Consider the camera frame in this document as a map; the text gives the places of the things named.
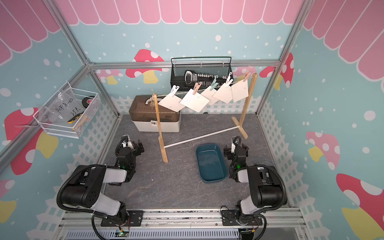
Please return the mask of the green clothespin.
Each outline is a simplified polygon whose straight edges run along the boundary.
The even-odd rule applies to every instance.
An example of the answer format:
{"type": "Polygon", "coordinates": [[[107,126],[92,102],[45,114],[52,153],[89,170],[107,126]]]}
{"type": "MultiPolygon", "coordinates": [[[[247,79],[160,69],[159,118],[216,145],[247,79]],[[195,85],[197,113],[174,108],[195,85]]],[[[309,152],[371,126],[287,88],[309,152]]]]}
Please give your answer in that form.
{"type": "Polygon", "coordinates": [[[210,87],[210,91],[213,91],[216,87],[217,87],[217,85],[218,85],[218,83],[217,83],[217,78],[218,78],[219,76],[218,75],[216,75],[215,77],[214,77],[214,80],[213,80],[213,82],[212,82],[212,84],[211,84],[211,87],[210,87]]]}

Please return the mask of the white clothespin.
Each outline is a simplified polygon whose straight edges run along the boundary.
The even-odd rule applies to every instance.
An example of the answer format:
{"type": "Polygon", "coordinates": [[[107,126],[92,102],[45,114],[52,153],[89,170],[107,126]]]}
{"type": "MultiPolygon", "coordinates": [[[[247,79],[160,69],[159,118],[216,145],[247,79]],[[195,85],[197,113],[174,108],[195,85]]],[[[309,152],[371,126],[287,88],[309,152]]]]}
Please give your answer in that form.
{"type": "Polygon", "coordinates": [[[171,92],[168,94],[168,96],[172,98],[177,93],[179,88],[180,88],[179,86],[173,85],[172,89],[171,89],[171,92]]]}
{"type": "Polygon", "coordinates": [[[229,86],[232,82],[233,82],[233,73],[230,72],[226,80],[226,85],[229,86]]]}

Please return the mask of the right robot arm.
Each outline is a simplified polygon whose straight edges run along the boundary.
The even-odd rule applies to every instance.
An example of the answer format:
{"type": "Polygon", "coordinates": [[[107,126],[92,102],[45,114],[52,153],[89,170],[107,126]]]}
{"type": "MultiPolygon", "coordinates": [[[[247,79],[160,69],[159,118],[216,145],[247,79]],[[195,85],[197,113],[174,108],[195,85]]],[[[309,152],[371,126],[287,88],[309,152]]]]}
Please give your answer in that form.
{"type": "Polygon", "coordinates": [[[262,214],[274,211],[288,201],[282,177],[273,166],[246,163],[249,148],[241,137],[232,138],[231,146],[224,148],[224,156],[231,161],[229,177],[237,183],[247,183],[250,195],[239,200],[234,210],[223,206],[220,210],[224,226],[259,226],[262,214]]]}

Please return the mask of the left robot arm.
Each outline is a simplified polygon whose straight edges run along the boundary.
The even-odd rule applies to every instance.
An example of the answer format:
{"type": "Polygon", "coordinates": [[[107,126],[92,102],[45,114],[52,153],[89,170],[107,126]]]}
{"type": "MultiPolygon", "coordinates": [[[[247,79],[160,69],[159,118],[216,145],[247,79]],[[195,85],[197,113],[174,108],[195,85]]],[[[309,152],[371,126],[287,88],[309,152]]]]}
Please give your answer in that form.
{"type": "Polygon", "coordinates": [[[127,224],[130,215],[126,205],[104,195],[102,186],[121,186],[130,182],[136,173],[136,158],[144,152],[140,140],[135,142],[129,135],[122,136],[115,149],[115,164],[79,165],[60,187],[56,199],[58,207],[65,211],[90,213],[117,226],[127,224]]]}

